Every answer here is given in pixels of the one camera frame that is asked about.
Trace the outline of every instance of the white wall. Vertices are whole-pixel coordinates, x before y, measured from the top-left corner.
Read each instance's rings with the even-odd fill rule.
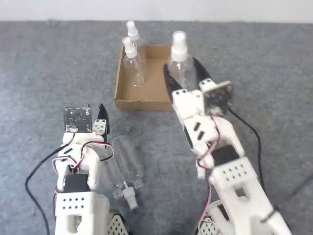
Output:
[[[1,21],[49,19],[313,23],[313,0],[0,0]]]

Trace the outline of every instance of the white wire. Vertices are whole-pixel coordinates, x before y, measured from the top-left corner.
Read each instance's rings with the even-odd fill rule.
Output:
[[[57,168],[56,168],[56,164],[55,164],[55,161],[56,160],[63,160],[63,159],[66,159],[66,160],[71,160],[72,162],[73,162],[73,164],[76,164],[75,163],[75,161],[73,161],[73,159],[72,158],[70,158],[70,157],[67,157],[67,156],[63,156],[63,157],[56,157],[56,158],[54,158],[53,160],[52,160],[52,165],[53,165],[53,169],[54,169],[54,171],[55,171],[55,173],[57,173],[57,175],[59,175],[59,172],[58,172],[58,170],[57,170]]]

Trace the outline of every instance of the black cable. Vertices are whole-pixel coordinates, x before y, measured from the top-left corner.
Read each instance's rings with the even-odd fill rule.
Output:
[[[41,167],[42,164],[45,163],[45,161],[47,161],[49,158],[51,158],[54,154],[60,152],[62,149],[64,149],[65,147],[69,146],[69,144],[73,141],[75,137],[75,133],[72,137],[72,139],[65,145],[57,148],[56,150],[54,150],[52,153],[50,153],[48,156],[46,156],[44,159],[42,159],[38,165],[33,169],[33,171],[29,174],[29,176],[26,178],[26,181],[25,181],[25,189],[26,189],[26,192],[28,193],[29,197],[31,198],[31,200],[33,200],[33,202],[35,203],[35,205],[37,206],[37,208],[39,209],[41,215],[43,216],[43,219],[44,219],[44,222],[45,222],[45,229],[46,229],[46,232],[47,232],[47,235],[50,235],[50,230],[49,230],[49,223],[48,223],[48,220],[47,220],[47,217],[45,215],[45,212],[43,210],[43,208],[40,206],[39,202],[37,201],[37,199],[35,198],[35,196],[31,193],[31,191],[29,190],[29,187],[28,187],[28,182],[29,180],[31,179],[31,177],[33,177],[33,175],[36,173],[36,171],[39,169],[39,167]]]
[[[274,214],[276,211],[279,210],[279,207],[281,204],[289,201],[293,197],[295,197],[306,185],[308,185],[311,181],[313,180],[313,173],[311,173],[307,178],[304,179],[304,181],[295,187],[290,194],[287,195],[283,200],[281,200],[279,203],[274,206],[274,209],[272,210],[271,213],[269,213],[264,219],[261,220],[261,223],[267,222]]]
[[[240,117],[238,114],[236,114],[231,108],[228,107],[228,110],[231,112],[232,115],[234,115],[236,118],[238,118],[244,125],[250,128],[251,131],[254,132],[256,138],[258,139],[258,165],[259,165],[259,175],[260,175],[260,184],[263,189],[263,191],[266,194],[265,190],[265,184],[264,184],[264,178],[263,178],[263,171],[262,171],[262,162],[261,162],[261,138],[259,136],[259,133],[251,126],[249,123],[247,123],[242,117]]]

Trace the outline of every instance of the perforated metal plate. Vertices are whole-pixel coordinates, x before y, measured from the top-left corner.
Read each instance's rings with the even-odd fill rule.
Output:
[[[92,132],[91,107],[65,107],[65,132]]]
[[[108,226],[109,235],[128,235],[123,220],[119,215],[114,215]]]
[[[225,81],[218,84],[213,89],[204,93],[204,106],[206,114],[224,116],[227,107],[231,105],[233,99],[233,87],[231,82]]]
[[[218,228],[215,227],[214,223],[203,222],[200,226],[200,231],[197,235],[222,235]]]

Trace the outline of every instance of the pink wire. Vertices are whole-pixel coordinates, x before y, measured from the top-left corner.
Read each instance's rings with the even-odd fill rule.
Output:
[[[198,161],[201,161],[201,160],[202,160],[203,158],[205,158],[208,154],[211,154],[211,153],[213,152],[213,150],[215,149],[215,147],[217,146],[217,144],[222,141],[222,134],[221,134],[221,132],[220,132],[220,129],[219,129],[219,127],[218,127],[218,125],[217,125],[217,123],[216,123],[216,121],[215,121],[215,119],[213,118],[212,115],[211,115],[211,118],[212,118],[212,120],[213,120],[213,122],[214,122],[214,124],[215,124],[215,129],[216,129],[217,133],[219,134],[219,139],[218,139],[217,141],[214,141],[214,142],[212,143],[212,145],[210,146],[210,148],[209,148],[201,157],[198,158]],[[204,169],[207,169],[207,170],[208,170],[208,169],[211,169],[211,168],[209,168],[209,167],[205,167],[205,166],[200,165],[200,164],[199,164],[199,166],[202,167],[202,168],[204,168]]]
[[[209,195],[207,197],[207,201],[206,201],[205,207],[204,207],[203,212],[201,214],[200,221],[203,220],[203,218],[205,216],[205,213],[206,213],[206,210],[210,206],[210,203],[211,203],[211,193],[212,193],[212,188],[211,188],[211,184],[209,182]]]

